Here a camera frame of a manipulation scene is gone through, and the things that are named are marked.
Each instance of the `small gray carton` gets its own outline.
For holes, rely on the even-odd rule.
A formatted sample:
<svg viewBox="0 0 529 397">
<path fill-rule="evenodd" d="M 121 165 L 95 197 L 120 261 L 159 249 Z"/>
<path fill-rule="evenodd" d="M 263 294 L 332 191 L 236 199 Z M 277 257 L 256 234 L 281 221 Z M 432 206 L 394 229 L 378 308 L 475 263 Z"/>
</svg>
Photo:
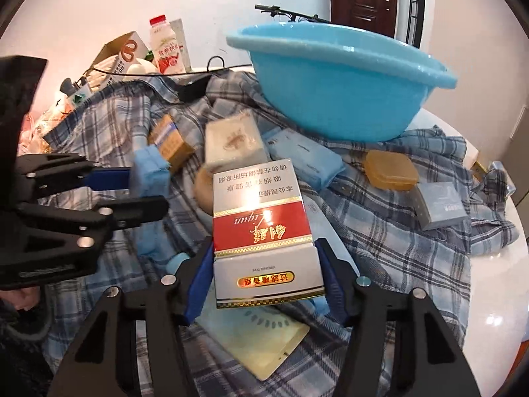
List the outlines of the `small gray carton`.
<svg viewBox="0 0 529 397">
<path fill-rule="evenodd" d="M 467 218 L 461 197 L 451 182 L 417 184 L 410 195 L 423 230 L 449 227 Z"/>
</svg>

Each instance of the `gold oval label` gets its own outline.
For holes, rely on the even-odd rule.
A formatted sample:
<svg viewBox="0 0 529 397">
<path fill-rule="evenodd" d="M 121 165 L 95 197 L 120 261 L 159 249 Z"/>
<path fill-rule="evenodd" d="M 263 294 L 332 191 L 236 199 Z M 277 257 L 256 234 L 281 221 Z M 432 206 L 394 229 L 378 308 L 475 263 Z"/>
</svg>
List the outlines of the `gold oval label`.
<svg viewBox="0 0 529 397">
<path fill-rule="evenodd" d="M 282 272 L 272 275 L 242 277 L 237 281 L 239 288 L 256 288 L 258 286 L 286 284 L 294 280 L 294 273 Z"/>
</svg>

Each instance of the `human hand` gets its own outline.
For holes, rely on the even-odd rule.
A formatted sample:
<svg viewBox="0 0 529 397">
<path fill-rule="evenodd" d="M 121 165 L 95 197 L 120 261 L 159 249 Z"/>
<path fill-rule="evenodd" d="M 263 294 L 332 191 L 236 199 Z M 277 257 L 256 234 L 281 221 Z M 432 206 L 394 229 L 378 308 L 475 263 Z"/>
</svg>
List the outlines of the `human hand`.
<svg viewBox="0 0 529 397">
<path fill-rule="evenodd" d="M 0 291 L 0 299 L 5 300 L 17 310 L 31 310 L 40 301 L 40 288 L 14 289 L 11 291 Z"/>
</svg>

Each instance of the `metal bolt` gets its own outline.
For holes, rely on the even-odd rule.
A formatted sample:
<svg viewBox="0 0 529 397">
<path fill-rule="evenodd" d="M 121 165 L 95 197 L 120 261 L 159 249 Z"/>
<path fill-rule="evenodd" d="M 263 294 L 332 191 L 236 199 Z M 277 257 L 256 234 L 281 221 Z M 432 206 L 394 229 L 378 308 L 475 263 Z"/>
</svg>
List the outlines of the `metal bolt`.
<svg viewBox="0 0 529 397">
<path fill-rule="evenodd" d="M 161 278 L 161 282 L 163 285 L 173 285 L 173 283 L 176 282 L 176 276 L 175 275 L 165 275 Z"/>
<path fill-rule="evenodd" d="M 359 276 L 356 278 L 356 283 L 360 286 L 367 287 L 371 285 L 371 279 L 369 279 L 367 276 Z"/>
<path fill-rule="evenodd" d="M 96 241 L 91 237 L 80 237 L 77 239 L 77 246 L 79 248 L 91 248 L 94 246 L 94 243 L 96 243 Z"/>
<path fill-rule="evenodd" d="M 117 296 L 120 293 L 120 289 L 117 286 L 111 286 L 105 291 L 105 294 L 108 298 Z"/>
<path fill-rule="evenodd" d="M 427 292 L 422 288 L 414 288 L 412 294 L 415 298 L 424 299 L 427 298 Z"/>
<path fill-rule="evenodd" d="M 97 212 L 99 212 L 100 215 L 112 215 L 114 213 L 110 207 L 101 207 Z"/>
</svg>

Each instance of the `beige wall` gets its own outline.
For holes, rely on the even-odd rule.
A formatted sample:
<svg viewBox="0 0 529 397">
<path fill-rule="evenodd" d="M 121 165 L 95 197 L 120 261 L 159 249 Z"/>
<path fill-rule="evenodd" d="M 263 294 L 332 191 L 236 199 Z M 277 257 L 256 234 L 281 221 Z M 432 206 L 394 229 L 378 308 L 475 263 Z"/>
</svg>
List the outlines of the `beige wall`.
<svg viewBox="0 0 529 397">
<path fill-rule="evenodd" d="M 435 0 L 429 52 L 459 84 L 424 106 L 488 159 L 501 157 L 529 95 L 529 39 L 504 0 Z"/>
</svg>

